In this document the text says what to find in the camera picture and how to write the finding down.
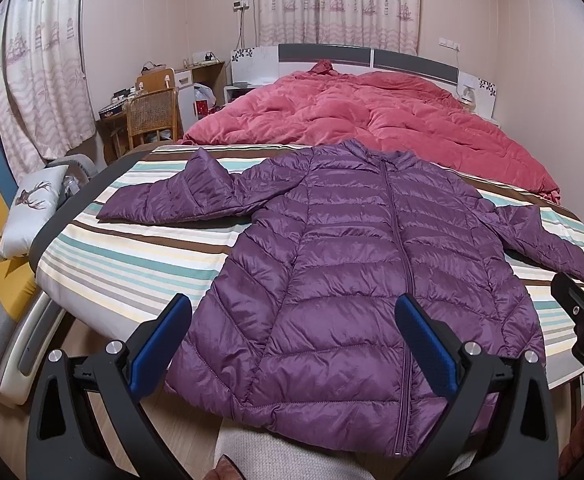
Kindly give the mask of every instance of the rattan chair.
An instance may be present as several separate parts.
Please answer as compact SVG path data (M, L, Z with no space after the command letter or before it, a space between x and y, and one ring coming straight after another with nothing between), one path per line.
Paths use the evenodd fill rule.
M149 132L158 133L169 130L172 140L177 140L178 113L176 105L176 88L164 88L156 92L141 94L128 103L128 140L130 150L144 144L144 136Z

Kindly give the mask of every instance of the purple puffer jacket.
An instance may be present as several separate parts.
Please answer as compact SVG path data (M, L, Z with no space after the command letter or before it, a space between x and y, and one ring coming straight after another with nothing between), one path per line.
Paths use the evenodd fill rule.
M101 219L252 215L194 314L168 386L189 403L331 449L410 455L440 415L394 323L411 292L461 340L544 356L503 248L584 280L584 254L537 206L495 207L412 152L356 140L229 174L205 150L168 180L119 189ZM486 423L490 407L483 410Z

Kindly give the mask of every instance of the jacket zipper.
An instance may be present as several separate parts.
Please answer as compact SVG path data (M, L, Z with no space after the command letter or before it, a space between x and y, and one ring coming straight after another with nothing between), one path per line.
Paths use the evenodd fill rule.
M410 261L408 255L403 247L403 242L401 240L401 235L399 234L399 227L396 219L396 207L394 205L394 195L392 194L392 188L390 187L390 182L387 177L387 167L386 162L381 161L381 172L383 173L383 179L386 183L387 196L390 200L390 214L392 215L392 234L394 235L394 243L397 245L401 251L401 260L403 262L403 270L406 277L406 291L409 294L414 294L414 275L412 273L412 267L410 266ZM405 454L405 444L407 436L407 425L408 425L408 415L409 415L409 402L410 402L410 390L412 386L412 353L410 349L403 342L403 374L402 374L402 386L401 386L401 402L399 405L399 425L396 430L396 441L394 443L394 454Z

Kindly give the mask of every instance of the striped fabric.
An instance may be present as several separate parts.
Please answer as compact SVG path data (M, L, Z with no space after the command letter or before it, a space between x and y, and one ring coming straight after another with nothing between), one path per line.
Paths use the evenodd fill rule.
M207 149L231 173L241 173L269 156L303 146L213 146ZM206 293L249 219L221 219L179 226L105 223L97 213L122 186L154 182L181 171L197 146L161 146L115 180L48 246L37 282L58 304L105 335L127 339L136 325L155 318L177 293L194 308ZM460 174L496 205L541 206L546 230L584 251L584 225L573 213L513 186ZM568 315L550 294L554 273L507 254L526 285L546 340L550 387L575 377L581 365L570 348L576 340Z

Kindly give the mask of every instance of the pink comforter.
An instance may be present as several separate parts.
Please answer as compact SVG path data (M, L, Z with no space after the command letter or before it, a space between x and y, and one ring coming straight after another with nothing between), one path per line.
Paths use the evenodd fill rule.
M339 74L322 61L197 122L184 142L317 145L351 137L559 202L559 187L528 150L446 90L405 73Z

